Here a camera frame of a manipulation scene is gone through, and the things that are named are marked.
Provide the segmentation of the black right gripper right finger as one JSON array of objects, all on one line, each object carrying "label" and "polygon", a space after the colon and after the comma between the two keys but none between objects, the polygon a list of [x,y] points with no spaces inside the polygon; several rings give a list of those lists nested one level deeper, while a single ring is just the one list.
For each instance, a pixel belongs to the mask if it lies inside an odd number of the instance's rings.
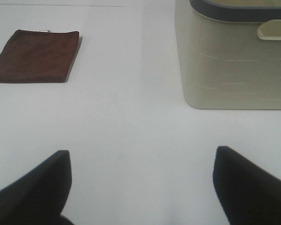
[{"label": "black right gripper right finger", "polygon": [[228,146],[216,150],[213,184],[231,225],[281,225],[281,180]]}]

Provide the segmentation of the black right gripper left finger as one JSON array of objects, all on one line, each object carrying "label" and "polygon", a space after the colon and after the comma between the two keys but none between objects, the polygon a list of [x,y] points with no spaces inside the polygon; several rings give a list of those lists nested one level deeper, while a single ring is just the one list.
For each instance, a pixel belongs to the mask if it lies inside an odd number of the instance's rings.
[{"label": "black right gripper left finger", "polygon": [[0,190],[0,225],[70,225],[61,213],[72,184],[70,154],[59,150]]}]

